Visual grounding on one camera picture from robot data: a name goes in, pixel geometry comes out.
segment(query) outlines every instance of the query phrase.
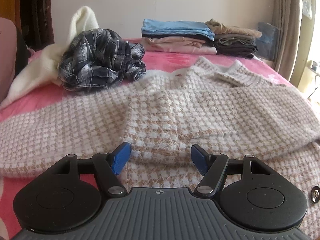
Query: black button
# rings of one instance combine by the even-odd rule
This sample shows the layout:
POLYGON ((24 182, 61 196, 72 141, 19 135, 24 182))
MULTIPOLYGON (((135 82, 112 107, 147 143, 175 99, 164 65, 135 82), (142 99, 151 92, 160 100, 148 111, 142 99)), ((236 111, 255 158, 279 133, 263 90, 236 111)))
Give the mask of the black button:
POLYGON ((320 201, 320 187, 314 186, 310 192, 310 198, 312 203, 318 203, 320 201))

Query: white wall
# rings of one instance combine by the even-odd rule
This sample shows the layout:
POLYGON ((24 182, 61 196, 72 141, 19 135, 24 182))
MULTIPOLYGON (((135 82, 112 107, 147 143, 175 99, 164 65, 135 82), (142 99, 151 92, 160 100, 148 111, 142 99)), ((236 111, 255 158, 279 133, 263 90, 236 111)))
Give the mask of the white wall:
POLYGON ((144 18, 162 21, 207 21, 256 28, 271 22, 274 0, 51 0, 55 42, 65 42, 73 13, 90 6, 101 28, 112 29, 123 38, 141 36, 144 18))

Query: gray ribbed plate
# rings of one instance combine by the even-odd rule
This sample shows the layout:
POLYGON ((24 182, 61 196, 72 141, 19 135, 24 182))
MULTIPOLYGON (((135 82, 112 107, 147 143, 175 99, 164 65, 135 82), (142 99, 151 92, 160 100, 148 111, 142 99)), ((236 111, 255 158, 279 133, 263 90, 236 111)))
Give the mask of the gray ribbed plate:
POLYGON ((299 229, 261 234, 227 220, 212 200, 187 188, 133 188, 126 197, 107 201, 101 213, 79 229, 59 235, 22 230, 14 240, 309 240, 299 229))

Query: stack of folded clothes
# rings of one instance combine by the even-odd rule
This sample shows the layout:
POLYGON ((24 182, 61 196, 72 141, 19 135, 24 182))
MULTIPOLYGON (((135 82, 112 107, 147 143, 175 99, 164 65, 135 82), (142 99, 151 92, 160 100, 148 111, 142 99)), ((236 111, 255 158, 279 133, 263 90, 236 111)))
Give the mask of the stack of folded clothes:
POLYGON ((145 50, 188 54, 216 54, 214 33, 201 22, 161 22, 144 19, 141 44, 145 50))
POLYGON ((249 28, 225 26, 213 19, 205 22, 215 33, 214 46, 218 54, 251 59, 253 53, 258 51, 255 43, 262 33, 249 28))

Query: black and white plaid fabric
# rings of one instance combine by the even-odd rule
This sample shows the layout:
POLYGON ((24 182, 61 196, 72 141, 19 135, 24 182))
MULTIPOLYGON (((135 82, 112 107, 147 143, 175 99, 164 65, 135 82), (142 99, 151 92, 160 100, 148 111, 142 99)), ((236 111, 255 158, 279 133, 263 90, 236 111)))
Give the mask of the black and white plaid fabric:
POLYGON ((66 90, 96 91, 136 81, 146 73, 143 46, 123 41, 112 30, 92 29, 73 39, 59 62, 66 90))

